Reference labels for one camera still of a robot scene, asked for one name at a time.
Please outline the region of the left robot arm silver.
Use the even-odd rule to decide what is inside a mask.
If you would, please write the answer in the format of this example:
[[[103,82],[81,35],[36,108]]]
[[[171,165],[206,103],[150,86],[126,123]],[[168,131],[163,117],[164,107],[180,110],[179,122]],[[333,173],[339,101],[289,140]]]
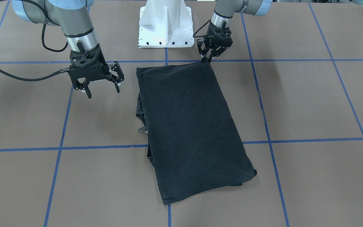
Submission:
[[[235,13],[242,13],[255,16],[264,16],[271,8],[272,0],[218,0],[208,24],[205,35],[198,36],[196,44],[201,55],[202,63],[210,63],[214,57],[220,56],[227,48],[231,47],[233,40],[229,28],[232,17]]]

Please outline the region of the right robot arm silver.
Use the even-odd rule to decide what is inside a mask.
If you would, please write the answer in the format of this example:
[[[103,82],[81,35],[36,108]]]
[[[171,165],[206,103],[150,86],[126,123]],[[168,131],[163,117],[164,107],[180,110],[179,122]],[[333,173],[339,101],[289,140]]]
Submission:
[[[89,83],[106,79],[115,84],[117,92],[124,74],[115,61],[108,64],[103,56],[88,8],[92,0],[14,0],[15,13],[25,21],[60,26],[71,48],[69,68],[75,90],[92,97]]]

